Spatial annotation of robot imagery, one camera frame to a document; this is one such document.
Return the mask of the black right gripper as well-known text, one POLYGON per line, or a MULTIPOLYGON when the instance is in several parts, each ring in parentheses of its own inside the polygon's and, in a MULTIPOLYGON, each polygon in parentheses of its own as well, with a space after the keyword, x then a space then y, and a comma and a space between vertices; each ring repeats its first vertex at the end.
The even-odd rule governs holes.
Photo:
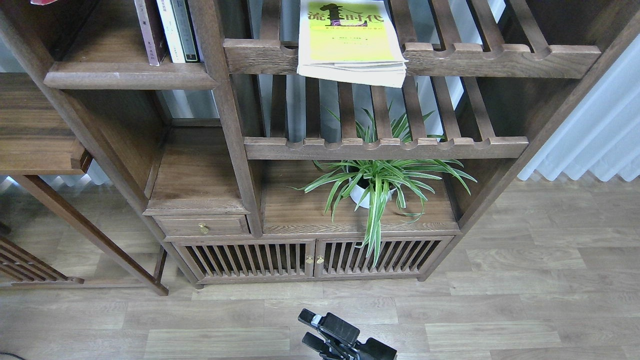
POLYGON ((310 332, 302 337, 302 343, 327 360, 395 360, 397 350, 373 337, 359 342, 361 331, 332 313, 322 316, 309 309, 302 309, 298 321, 317 330, 321 339, 310 332))

